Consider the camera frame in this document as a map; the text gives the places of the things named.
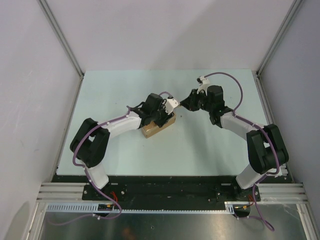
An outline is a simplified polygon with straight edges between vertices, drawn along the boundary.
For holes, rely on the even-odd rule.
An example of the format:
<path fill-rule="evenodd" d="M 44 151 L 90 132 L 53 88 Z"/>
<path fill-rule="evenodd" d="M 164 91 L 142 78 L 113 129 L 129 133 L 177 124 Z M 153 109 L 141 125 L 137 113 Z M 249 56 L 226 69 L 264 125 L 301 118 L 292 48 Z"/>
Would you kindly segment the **brown cardboard express box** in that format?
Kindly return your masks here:
<path fill-rule="evenodd" d="M 176 114 L 173 113 L 173 117 L 169 119 L 168 122 L 165 123 L 162 127 L 159 127 L 152 121 L 150 124 L 142 127 L 141 132 L 144 135 L 144 137 L 148 139 L 154 136 L 155 134 L 161 132 L 162 130 L 166 129 L 167 127 L 171 126 L 172 124 L 174 124 L 176 121 L 176 117 L 177 117 Z"/>

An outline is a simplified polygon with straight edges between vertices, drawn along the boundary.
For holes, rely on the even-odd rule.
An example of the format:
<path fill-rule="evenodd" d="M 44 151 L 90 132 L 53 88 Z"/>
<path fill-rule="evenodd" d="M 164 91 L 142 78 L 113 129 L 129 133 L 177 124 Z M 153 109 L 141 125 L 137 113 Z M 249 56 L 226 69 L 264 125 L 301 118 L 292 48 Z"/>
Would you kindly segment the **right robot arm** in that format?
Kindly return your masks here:
<path fill-rule="evenodd" d="M 249 188 L 268 175 L 277 175 L 280 166 L 289 161 L 289 154 L 277 125 L 254 123 L 225 105 L 223 88 L 211 85 L 208 89 L 193 89 L 180 104 L 191 112 L 208 112 L 212 125 L 229 130 L 247 143 L 249 164 L 236 176 L 230 188 L 231 196 L 242 201 L 249 194 Z"/>

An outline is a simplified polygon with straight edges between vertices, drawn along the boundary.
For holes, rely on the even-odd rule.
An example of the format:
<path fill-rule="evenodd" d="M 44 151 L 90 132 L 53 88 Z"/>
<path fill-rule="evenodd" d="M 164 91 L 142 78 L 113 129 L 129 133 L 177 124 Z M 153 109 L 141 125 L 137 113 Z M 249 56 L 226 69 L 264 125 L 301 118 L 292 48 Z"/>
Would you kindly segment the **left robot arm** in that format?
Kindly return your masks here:
<path fill-rule="evenodd" d="M 163 98 L 161 94 L 151 93 L 137 106 L 128 106 L 128 111 L 123 116 L 103 123 L 92 118 L 83 121 L 69 148 L 73 153 L 73 164 L 84 168 L 89 182 L 94 186 L 93 194 L 98 199 L 105 200 L 111 193 L 111 188 L 107 185 L 109 177 L 102 164 L 109 141 L 151 123 L 159 128 L 163 127 L 174 117 L 174 110 L 179 105 L 179 101 L 170 94 Z"/>

